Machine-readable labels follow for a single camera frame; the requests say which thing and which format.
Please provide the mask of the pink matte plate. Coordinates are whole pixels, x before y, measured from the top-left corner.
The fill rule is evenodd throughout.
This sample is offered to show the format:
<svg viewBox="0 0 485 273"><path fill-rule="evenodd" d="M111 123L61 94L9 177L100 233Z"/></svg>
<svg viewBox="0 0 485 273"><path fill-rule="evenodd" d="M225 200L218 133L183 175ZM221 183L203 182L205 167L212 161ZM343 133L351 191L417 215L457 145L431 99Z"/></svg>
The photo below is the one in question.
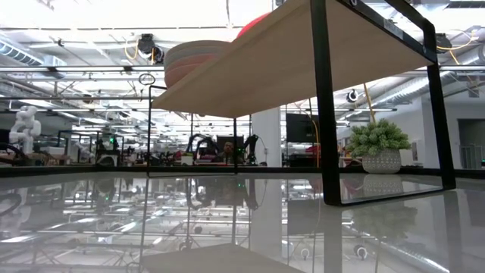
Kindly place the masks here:
<svg viewBox="0 0 485 273"><path fill-rule="evenodd" d="M164 72L166 74L175 71L178 68L187 68L189 71L198 67L200 64L203 64L207 61L210 61L217 57L217 54L196 54L190 55L187 57L182 57L170 63L165 69Z"/></svg>
<svg viewBox="0 0 485 273"><path fill-rule="evenodd" d="M187 74L199 67L201 63L179 64L169 67L165 71L164 81L167 88L171 88L179 80L183 79Z"/></svg>

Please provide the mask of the grey-green matte plate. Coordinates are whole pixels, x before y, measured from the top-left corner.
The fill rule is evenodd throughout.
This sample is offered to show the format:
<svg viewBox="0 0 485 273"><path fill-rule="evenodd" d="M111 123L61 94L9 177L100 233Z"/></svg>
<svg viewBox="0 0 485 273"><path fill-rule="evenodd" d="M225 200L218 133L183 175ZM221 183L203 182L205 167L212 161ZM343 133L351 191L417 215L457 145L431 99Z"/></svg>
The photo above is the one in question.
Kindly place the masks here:
<svg viewBox="0 0 485 273"><path fill-rule="evenodd" d="M165 56L164 63L169 65L178 59L189 57L192 55L200 55L200 54L218 54L222 53L224 48L219 47L198 47L198 48L187 48L181 49L177 52L168 52Z"/></svg>

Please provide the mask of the beige matte plate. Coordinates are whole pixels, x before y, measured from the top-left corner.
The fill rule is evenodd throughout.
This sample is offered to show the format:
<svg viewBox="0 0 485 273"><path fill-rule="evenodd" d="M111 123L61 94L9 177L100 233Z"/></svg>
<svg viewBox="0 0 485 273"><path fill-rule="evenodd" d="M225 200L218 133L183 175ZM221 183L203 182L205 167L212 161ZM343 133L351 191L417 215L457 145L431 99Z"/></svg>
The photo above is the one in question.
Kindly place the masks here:
<svg viewBox="0 0 485 273"><path fill-rule="evenodd" d="M179 45L168 49L167 54L172 54L182 49L192 49L196 47L205 47L205 46L215 46L215 47L224 47L229 45L230 42L227 41L219 41L219 40L197 40L191 42L183 42Z"/></svg>

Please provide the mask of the large magenta divided plate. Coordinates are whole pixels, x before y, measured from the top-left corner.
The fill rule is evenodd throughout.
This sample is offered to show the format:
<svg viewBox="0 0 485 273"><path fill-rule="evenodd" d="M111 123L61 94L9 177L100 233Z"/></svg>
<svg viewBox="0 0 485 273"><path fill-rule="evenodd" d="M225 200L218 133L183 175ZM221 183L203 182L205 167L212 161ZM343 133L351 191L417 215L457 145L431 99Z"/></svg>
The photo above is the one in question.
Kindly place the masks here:
<svg viewBox="0 0 485 273"><path fill-rule="evenodd" d="M246 24L237 34L236 38L240 38L244 33L246 33L247 31L249 31L251 28L253 28L256 24L258 24L260 21L262 21L263 19L265 19L268 15L270 14L270 12L268 13L265 13L257 18L255 18L254 20L250 21L248 24Z"/></svg>

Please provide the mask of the person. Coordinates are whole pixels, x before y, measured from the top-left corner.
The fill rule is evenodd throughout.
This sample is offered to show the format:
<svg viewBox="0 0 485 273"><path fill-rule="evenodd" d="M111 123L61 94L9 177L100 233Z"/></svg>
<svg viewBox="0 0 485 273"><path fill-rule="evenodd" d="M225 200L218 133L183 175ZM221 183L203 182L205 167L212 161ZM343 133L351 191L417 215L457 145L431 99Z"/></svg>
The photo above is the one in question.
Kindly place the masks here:
<svg viewBox="0 0 485 273"><path fill-rule="evenodd" d="M225 142L222 152L219 154L222 162L225 164L233 164L238 158L234 154L234 144Z"/></svg>

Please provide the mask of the black monitor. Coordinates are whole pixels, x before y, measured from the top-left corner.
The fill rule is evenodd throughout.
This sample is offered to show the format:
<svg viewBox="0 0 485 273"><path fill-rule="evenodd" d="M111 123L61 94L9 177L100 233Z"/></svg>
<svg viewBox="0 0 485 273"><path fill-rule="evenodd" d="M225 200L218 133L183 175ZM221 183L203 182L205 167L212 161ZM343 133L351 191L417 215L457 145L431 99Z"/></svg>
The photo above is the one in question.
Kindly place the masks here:
<svg viewBox="0 0 485 273"><path fill-rule="evenodd" d="M316 143L318 129L317 115L286 114L286 140L289 143Z"/></svg>

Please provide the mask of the black framed robot workstation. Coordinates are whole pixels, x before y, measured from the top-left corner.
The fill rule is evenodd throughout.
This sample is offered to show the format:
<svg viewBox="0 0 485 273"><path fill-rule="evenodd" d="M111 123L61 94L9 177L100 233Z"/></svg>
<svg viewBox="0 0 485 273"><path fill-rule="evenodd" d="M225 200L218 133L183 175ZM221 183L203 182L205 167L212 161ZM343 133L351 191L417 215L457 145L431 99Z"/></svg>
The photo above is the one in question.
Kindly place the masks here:
<svg viewBox="0 0 485 273"><path fill-rule="evenodd" d="M67 165L117 167L122 162L124 137L87 130L59 130L56 146L64 144Z"/></svg>

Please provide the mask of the green potted plant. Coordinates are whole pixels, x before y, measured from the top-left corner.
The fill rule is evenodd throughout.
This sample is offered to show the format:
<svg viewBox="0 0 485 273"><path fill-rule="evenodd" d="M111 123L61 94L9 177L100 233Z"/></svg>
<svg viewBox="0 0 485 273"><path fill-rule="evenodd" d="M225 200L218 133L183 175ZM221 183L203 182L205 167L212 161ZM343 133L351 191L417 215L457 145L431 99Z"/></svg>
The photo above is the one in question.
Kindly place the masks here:
<svg viewBox="0 0 485 273"><path fill-rule="evenodd" d="M353 158L361 157L369 174L395 174L402 166L401 150L409 150L408 135L386 119L352 127L346 149Z"/></svg>

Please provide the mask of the white humanoid robot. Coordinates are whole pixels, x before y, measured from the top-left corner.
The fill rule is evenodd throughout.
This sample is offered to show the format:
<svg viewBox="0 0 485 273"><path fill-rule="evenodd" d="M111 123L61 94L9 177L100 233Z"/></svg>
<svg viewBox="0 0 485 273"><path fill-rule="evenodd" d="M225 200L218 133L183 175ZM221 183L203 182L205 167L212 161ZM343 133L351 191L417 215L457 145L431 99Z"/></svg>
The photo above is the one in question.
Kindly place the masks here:
<svg viewBox="0 0 485 273"><path fill-rule="evenodd" d="M24 154L33 152L33 141L42 132L42 124L35 118L37 112L35 106L22 106L9 132L9 143L19 143Z"/></svg>

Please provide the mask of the black aluminium table frame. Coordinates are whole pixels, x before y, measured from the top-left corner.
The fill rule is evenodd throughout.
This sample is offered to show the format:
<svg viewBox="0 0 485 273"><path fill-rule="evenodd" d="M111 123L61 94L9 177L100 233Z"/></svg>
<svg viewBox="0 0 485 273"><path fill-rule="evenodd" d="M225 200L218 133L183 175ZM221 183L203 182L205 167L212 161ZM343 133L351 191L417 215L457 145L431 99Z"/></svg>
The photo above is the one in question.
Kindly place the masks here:
<svg viewBox="0 0 485 273"><path fill-rule="evenodd" d="M108 167L98 165L70 165L70 166L24 166L2 167L0 177L28 177L50 174L80 174L93 172L140 172L140 173L233 173L234 168L224 166L134 166L134 167ZM238 173L262 174L318 174L320 168L273 168L273 167L238 167ZM341 174L364 173L363 168L339 168ZM401 168L396 174L440 176L440 169L434 168ZM485 170L458 169L454 170L455 177L485 180Z"/></svg>

